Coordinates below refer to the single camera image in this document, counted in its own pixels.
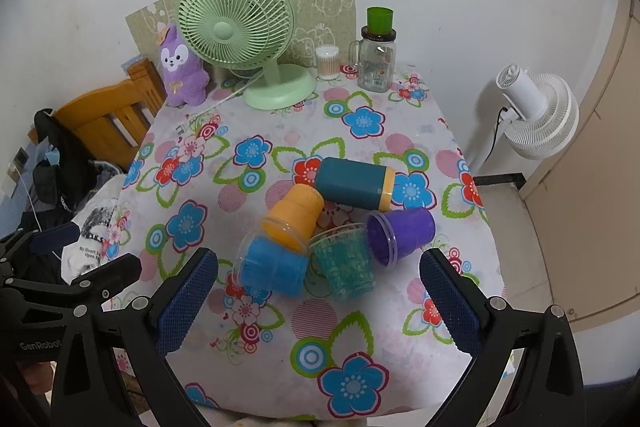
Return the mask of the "dark teal cup yellow rim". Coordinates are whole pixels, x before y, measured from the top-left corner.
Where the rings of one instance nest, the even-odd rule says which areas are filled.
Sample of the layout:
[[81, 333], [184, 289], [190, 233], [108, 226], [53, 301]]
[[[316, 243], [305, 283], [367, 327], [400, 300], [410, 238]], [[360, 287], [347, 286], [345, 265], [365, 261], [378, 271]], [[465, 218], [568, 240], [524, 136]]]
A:
[[395, 174], [390, 167], [327, 157], [320, 162], [314, 188], [330, 202], [388, 211], [392, 205]]

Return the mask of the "blue plastic cup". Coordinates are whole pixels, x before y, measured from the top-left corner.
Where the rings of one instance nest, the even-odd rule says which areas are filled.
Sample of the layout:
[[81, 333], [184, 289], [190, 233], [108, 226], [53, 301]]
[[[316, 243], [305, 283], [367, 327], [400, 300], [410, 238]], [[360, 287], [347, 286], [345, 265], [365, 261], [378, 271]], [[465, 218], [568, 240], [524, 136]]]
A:
[[308, 265], [305, 251], [292, 251], [264, 232], [250, 232], [242, 240], [233, 270], [245, 288], [297, 297], [303, 290]]

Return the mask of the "orange plastic cup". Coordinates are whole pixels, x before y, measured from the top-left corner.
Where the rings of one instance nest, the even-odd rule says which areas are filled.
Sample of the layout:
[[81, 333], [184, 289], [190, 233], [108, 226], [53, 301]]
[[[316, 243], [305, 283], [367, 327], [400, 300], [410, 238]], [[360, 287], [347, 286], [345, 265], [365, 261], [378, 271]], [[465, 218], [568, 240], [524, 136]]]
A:
[[308, 242], [324, 208], [324, 199], [312, 186], [294, 184], [262, 218], [262, 231], [274, 243], [308, 255]]

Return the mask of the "teal green plastic cup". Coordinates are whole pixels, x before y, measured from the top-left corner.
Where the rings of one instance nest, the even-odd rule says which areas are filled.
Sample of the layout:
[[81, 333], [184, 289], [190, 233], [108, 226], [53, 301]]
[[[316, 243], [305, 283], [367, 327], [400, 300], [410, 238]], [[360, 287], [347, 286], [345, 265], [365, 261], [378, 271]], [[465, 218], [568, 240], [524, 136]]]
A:
[[335, 300], [359, 298], [375, 288], [363, 223], [349, 223], [317, 234], [309, 247]]

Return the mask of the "purple plastic cup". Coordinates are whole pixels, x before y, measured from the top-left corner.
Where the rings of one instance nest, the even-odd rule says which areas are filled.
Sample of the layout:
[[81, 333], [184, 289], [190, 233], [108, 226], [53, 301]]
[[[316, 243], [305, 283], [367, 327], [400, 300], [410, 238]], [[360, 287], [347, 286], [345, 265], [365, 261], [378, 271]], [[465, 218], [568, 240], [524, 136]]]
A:
[[431, 243], [436, 223], [430, 210], [409, 208], [372, 211], [366, 221], [367, 242], [373, 259], [385, 269]]

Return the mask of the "green cup on jar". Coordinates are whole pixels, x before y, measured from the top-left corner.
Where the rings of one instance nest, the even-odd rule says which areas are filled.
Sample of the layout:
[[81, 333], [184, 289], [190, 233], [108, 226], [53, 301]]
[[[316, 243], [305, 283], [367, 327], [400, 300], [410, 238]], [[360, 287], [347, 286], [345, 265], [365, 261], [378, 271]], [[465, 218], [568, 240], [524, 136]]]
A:
[[389, 35], [393, 30], [394, 11], [384, 6], [367, 8], [367, 28], [371, 34]]

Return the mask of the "white printed cloth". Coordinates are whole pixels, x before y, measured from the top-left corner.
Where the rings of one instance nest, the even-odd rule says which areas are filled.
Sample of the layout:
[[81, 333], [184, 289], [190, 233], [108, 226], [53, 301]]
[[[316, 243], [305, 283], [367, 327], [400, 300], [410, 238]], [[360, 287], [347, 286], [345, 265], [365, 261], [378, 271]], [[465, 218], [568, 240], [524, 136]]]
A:
[[62, 250], [61, 277], [65, 283], [72, 283], [101, 264], [103, 242], [107, 239], [124, 180], [123, 174], [109, 179], [73, 217], [80, 235], [75, 243]]

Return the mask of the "wooden chair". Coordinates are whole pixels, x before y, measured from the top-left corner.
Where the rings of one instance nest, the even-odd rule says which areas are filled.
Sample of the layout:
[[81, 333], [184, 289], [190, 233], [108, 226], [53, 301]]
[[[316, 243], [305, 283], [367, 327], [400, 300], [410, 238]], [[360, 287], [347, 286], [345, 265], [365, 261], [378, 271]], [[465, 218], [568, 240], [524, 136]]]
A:
[[147, 58], [127, 68], [127, 78], [85, 93], [52, 112], [60, 136], [32, 128], [32, 143], [47, 139], [65, 167], [92, 171], [97, 160], [127, 168], [142, 147], [153, 118], [166, 100], [160, 74]]

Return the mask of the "purple plush toy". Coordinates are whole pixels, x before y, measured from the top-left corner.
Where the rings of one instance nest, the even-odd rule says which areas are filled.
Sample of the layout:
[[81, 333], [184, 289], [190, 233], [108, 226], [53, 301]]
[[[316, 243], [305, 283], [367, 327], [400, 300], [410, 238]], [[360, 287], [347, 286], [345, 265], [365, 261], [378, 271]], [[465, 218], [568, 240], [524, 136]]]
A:
[[160, 77], [169, 106], [199, 106], [205, 102], [209, 75], [203, 61], [186, 45], [177, 25], [168, 24], [157, 39]]

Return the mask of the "white floor fan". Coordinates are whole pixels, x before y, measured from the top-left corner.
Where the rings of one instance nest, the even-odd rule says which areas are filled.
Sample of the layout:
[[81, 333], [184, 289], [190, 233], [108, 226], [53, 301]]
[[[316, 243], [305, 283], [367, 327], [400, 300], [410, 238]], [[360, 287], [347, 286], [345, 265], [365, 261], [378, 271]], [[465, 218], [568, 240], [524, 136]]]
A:
[[501, 138], [527, 160], [547, 159], [570, 144], [579, 124], [579, 105], [564, 79], [554, 74], [529, 75], [512, 63], [500, 70], [495, 85], [506, 105], [499, 110], [494, 130], [472, 157], [470, 173], [480, 172]]

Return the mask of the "green desk fan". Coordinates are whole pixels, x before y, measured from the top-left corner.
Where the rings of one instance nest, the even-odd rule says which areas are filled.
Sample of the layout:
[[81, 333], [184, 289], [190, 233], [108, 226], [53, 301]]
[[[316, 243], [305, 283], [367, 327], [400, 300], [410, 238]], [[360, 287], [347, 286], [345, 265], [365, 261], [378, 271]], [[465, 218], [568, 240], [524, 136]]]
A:
[[278, 60], [296, 27], [294, 0], [178, 0], [177, 24], [188, 47], [209, 64], [257, 75], [243, 91], [254, 109], [276, 110], [308, 98], [317, 80]]

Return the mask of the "cotton swab container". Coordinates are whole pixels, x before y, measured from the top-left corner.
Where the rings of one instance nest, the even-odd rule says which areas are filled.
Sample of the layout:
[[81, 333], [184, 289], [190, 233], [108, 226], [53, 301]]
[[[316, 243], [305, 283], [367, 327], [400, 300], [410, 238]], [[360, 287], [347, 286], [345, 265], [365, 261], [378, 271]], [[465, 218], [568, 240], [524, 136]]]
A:
[[341, 72], [340, 49], [334, 44], [324, 44], [314, 49], [316, 69], [320, 80], [334, 80]]

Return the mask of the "glass mason jar mug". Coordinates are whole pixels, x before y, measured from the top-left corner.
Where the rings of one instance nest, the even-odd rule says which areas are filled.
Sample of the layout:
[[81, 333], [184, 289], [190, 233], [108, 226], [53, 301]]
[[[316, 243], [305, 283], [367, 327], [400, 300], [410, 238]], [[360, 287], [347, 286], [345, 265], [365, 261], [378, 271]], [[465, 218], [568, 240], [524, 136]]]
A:
[[348, 49], [350, 64], [357, 69], [358, 86], [364, 90], [384, 93], [390, 90], [396, 60], [396, 31], [379, 35], [368, 26], [360, 31], [361, 38], [354, 40]]

